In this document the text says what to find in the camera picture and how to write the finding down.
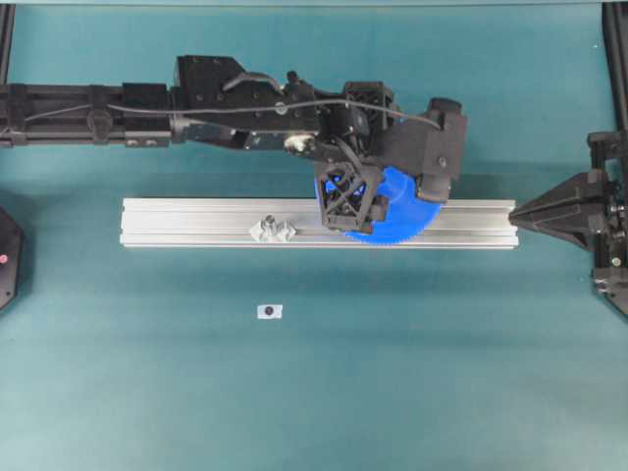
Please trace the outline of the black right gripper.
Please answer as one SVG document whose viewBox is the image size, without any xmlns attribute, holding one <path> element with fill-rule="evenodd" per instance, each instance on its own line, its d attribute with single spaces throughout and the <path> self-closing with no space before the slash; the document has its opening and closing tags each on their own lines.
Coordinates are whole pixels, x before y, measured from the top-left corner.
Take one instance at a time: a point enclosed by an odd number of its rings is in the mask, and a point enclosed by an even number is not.
<svg viewBox="0 0 628 471">
<path fill-rule="evenodd" d="M 576 174 L 517 206 L 509 213 L 509 222 L 594 250 L 595 289 L 618 314 L 626 314 L 627 131 L 594 132 L 588 136 L 588 144 L 593 170 Z M 600 211 L 601 216 L 575 216 Z"/>
</svg>

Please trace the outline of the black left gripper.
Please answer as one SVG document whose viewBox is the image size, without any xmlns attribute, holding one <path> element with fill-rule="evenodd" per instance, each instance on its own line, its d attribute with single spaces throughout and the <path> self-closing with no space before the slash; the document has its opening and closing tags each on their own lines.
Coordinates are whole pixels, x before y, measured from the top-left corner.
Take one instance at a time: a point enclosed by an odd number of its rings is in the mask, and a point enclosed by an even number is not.
<svg viewBox="0 0 628 471">
<path fill-rule="evenodd" d="M 433 98 L 419 115 L 350 101 L 339 93 L 316 90 L 324 103 L 316 107 L 321 133 L 313 147 L 315 188 L 321 221 L 329 230 L 371 234 L 384 222 L 389 199 L 378 193 L 385 168 L 416 182 L 416 198 L 446 204 L 461 173 L 467 117 L 462 105 Z M 385 129 L 372 126 L 364 109 L 394 117 Z"/>
</svg>

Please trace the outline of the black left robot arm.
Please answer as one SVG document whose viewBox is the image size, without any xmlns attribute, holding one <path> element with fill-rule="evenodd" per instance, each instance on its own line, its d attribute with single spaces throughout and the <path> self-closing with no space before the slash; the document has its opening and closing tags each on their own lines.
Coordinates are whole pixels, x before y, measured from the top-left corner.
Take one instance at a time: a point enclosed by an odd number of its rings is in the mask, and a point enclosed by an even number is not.
<svg viewBox="0 0 628 471">
<path fill-rule="evenodd" d="M 322 224 L 367 236 L 384 222 L 417 233 L 435 218 L 460 176 L 466 128 L 450 99 L 410 115 L 379 81 L 328 92 L 296 72 L 279 83 L 221 56 L 179 57 L 173 85 L 1 88 L 5 147 L 199 142 L 282 150 L 313 164 Z"/>
</svg>

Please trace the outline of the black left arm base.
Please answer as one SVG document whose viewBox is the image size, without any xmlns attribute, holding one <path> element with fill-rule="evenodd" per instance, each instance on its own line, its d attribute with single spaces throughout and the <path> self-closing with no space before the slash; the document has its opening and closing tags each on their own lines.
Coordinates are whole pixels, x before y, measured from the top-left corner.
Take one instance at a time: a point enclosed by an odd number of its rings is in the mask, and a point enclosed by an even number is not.
<svg viewBox="0 0 628 471">
<path fill-rule="evenodd" d="M 1 208 L 1 308 L 7 307 L 16 297 L 21 266 L 24 231 L 4 208 Z"/>
</svg>

